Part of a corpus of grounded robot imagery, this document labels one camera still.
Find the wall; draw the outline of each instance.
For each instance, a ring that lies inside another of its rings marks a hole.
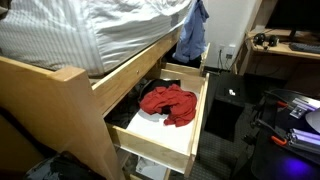
[[[222,64],[225,66],[226,51],[229,44],[236,45],[232,64],[245,35],[250,21],[254,20],[254,10],[261,0],[203,0],[210,18],[205,24],[206,42],[211,43],[206,66],[218,67],[219,46],[224,44]]]

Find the wooden desk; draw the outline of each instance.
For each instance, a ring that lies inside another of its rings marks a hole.
[[[254,52],[265,52],[265,53],[273,53],[273,54],[281,54],[286,56],[295,56],[295,57],[301,57],[301,58],[309,58],[309,59],[319,59],[320,60],[320,54],[314,54],[314,53],[306,53],[306,52],[299,52],[299,51],[292,51],[289,48],[289,43],[287,42],[281,42],[276,47],[268,47],[267,50],[265,50],[262,46],[257,45],[255,46],[253,44],[253,37],[256,35],[256,32],[249,32],[247,34],[247,37],[245,39],[245,45],[248,49],[245,58],[243,60],[243,63],[241,64],[239,75],[244,75],[244,73],[247,70],[250,58]],[[288,37],[290,34],[290,31],[288,30],[273,30],[268,33],[266,33],[266,36],[271,35],[278,35],[278,36],[285,36]]]

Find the mattress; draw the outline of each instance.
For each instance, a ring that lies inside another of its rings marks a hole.
[[[191,0],[12,0],[0,21],[6,57],[46,69],[108,73],[183,24]]]

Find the floor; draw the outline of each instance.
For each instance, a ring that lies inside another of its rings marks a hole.
[[[211,75],[208,87],[208,105],[210,109],[213,95],[213,85],[219,76]],[[231,171],[235,166],[237,155],[245,147],[241,140],[244,135],[250,132],[251,127],[248,123],[248,117],[254,104],[258,103],[265,90],[281,88],[284,82],[274,79],[261,78],[255,76],[245,76],[245,89],[247,96],[245,98],[245,108],[239,116],[235,125],[234,142],[222,139],[212,133],[204,130],[207,119],[204,119],[200,135],[198,158],[193,166],[190,180],[215,180],[229,179]],[[253,147],[248,149],[248,153],[253,152]],[[171,180],[185,179],[182,174],[171,172]]]

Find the computer screen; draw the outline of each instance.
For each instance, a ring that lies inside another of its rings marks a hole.
[[[320,32],[320,0],[278,0],[266,28]]]

